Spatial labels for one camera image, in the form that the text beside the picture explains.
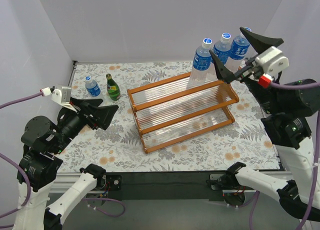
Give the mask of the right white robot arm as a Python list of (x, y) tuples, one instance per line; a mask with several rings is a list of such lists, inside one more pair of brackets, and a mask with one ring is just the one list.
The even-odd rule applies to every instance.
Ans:
[(253, 170), (242, 162), (230, 166), (212, 186), (222, 189), (249, 187), (278, 201), (292, 217), (301, 221), (320, 219), (320, 141), (312, 140), (307, 118), (320, 113), (320, 84), (310, 78), (279, 84), (279, 76), (289, 66), (279, 46), (281, 38), (271, 38), (241, 27), (242, 35), (256, 51), (237, 72), (231, 72), (213, 57), (216, 76), (229, 84), (244, 83), (267, 114), (261, 122), (278, 154), (291, 172), (283, 180)]

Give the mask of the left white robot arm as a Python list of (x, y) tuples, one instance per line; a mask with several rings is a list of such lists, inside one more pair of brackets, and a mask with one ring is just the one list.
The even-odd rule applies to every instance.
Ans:
[(33, 117), (21, 137), (23, 157), (18, 173), (19, 207), (13, 229), (60, 230), (73, 208), (91, 190), (106, 186), (106, 170), (91, 163), (80, 169), (78, 180), (55, 203), (47, 206), (50, 190), (63, 160), (57, 156), (88, 126), (106, 130), (118, 105), (102, 106), (102, 99), (76, 99), (63, 107), (53, 123), (46, 116)]

